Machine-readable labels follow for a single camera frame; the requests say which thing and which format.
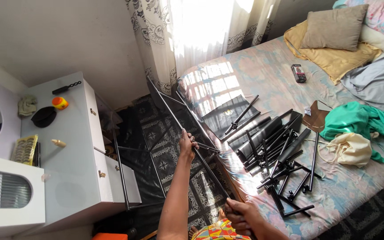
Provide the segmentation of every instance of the bed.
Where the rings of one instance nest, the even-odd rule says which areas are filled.
[[[306,73],[306,83],[296,83],[291,72],[292,64],[301,64]],[[260,97],[254,107],[261,115],[239,132],[267,116],[279,116],[291,108],[304,112],[304,108],[315,100],[333,108],[350,101],[364,104],[343,85],[333,85],[316,64],[296,58],[282,37],[192,67],[179,78],[178,84],[178,91],[198,119],[239,94],[248,101],[258,94]],[[312,217],[296,214],[282,219],[266,191],[256,189],[262,180],[261,175],[252,177],[244,170],[227,141],[220,142],[208,129],[207,134],[221,150],[217,158],[242,199],[256,204],[261,215],[290,239],[317,237],[384,188],[384,164],[370,160],[366,166],[357,168],[329,164],[317,158],[316,172],[323,179],[314,181],[313,192],[299,193],[294,201],[300,207],[315,205],[307,211]],[[309,138],[314,138],[314,134],[311,133]],[[379,144],[384,148],[384,138],[379,139]],[[297,161],[310,167],[313,147],[314,142],[304,141],[301,146],[304,153]],[[288,190],[295,190],[305,174],[304,171],[296,172],[290,178],[284,195]],[[292,210],[284,205],[286,212]]]

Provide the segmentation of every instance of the person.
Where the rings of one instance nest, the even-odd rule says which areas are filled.
[[[158,226],[157,240],[250,239],[252,232],[257,240],[286,240],[280,230],[271,226],[251,203],[227,199],[225,211],[219,211],[219,221],[201,230],[188,231],[188,186],[193,147],[199,149],[195,137],[182,129],[179,141],[180,155],[174,171]]]

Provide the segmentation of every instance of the black hat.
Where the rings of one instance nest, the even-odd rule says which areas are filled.
[[[38,128],[45,128],[49,126],[56,118],[56,111],[54,107],[45,107],[39,109],[31,118],[33,124]]]

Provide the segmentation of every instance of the hand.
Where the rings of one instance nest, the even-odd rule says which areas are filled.
[[[226,217],[232,222],[232,228],[235,229],[236,233],[250,236],[251,231],[253,231],[258,240],[288,240],[288,237],[280,230],[263,219],[259,210],[253,204],[228,198],[224,208]]]
[[[199,146],[198,143],[195,142],[195,137],[187,133],[184,128],[182,128],[182,137],[180,138],[179,145],[180,155],[186,156],[189,161],[192,161],[195,157],[192,147],[199,149]]]

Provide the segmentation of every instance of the foot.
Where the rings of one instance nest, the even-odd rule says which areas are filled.
[[[189,239],[192,239],[192,236],[194,235],[195,232],[198,232],[198,229],[195,226],[192,226],[191,229],[189,230]]]
[[[223,209],[220,209],[220,210],[219,210],[218,221],[223,220],[223,219],[225,219],[225,218],[226,218],[226,215],[224,214]]]

